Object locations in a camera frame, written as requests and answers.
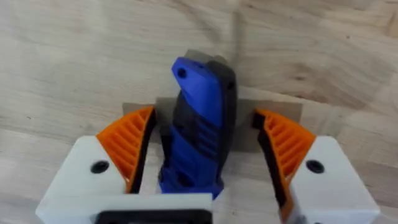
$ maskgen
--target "black screw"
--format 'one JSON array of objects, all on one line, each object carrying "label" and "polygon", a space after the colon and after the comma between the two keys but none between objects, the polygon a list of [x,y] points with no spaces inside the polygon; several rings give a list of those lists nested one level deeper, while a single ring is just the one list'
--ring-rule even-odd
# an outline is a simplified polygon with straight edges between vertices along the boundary
[{"label": "black screw", "polygon": [[91,166],[91,172],[93,174],[100,174],[105,172],[108,168],[109,168],[108,161],[98,161]]},{"label": "black screw", "polygon": [[177,72],[178,77],[180,78],[185,78],[187,77],[187,71],[185,71],[185,69],[180,68]]},{"label": "black screw", "polygon": [[325,171],[325,167],[323,166],[323,164],[319,161],[316,160],[309,160],[305,163],[307,165],[307,168],[316,173],[316,174],[321,174]]}]

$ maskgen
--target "screw hole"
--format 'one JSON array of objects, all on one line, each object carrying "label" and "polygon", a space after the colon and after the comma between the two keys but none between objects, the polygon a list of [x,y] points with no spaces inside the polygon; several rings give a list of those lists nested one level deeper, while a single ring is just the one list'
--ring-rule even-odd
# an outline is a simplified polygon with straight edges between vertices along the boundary
[{"label": "screw hole", "polygon": [[98,161],[91,166],[91,172],[93,174],[100,174],[105,172],[108,168],[109,168],[108,161]]},{"label": "screw hole", "polygon": [[228,85],[226,86],[226,88],[228,90],[232,90],[234,87],[235,87],[235,83],[233,83],[233,82],[228,83]]},{"label": "screw hole", "polygon": [[178,77],[180,78],[185,78],[187,77],[187,71],[185,71],[185,69],[180,68],[177,72]]},{"label": "screw hole", "polygon": [[316,160],[309,160],[306,162],[306,165],[310,171],[312,171],[316,174],[321,174],[325,171],[325,167],[323,166],[323,164]]}]

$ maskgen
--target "handle hole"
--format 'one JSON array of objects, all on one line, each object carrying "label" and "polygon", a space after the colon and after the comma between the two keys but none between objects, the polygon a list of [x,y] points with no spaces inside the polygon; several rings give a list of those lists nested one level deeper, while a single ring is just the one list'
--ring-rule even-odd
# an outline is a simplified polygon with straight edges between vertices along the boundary
[{"label": "handle hole", "polygon": [[185,69],[183,69],[183,68],[180,68],[180,69],[177,71],[177,75],[178,75],[178,77],[180,77],[180,78],[185,78],[185,77],[187,77],[187,71],[186,71]]}]

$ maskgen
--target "wooden table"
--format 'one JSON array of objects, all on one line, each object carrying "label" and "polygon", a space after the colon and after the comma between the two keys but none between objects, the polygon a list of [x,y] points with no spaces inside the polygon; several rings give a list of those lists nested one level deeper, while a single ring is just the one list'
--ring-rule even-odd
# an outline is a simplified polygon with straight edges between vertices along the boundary
[{"label": "wooden table", "polygon": [[[173,97],[188,49],[222,55],[241,98],[303,104],[378,204],[398,213],[398,1],[0,1],[0,223],[34,209],[76,138],[123,103]],[[151,145],[143,192],[161,164]],[[217,223],[278,223],[260,154],[231,153]]]}]

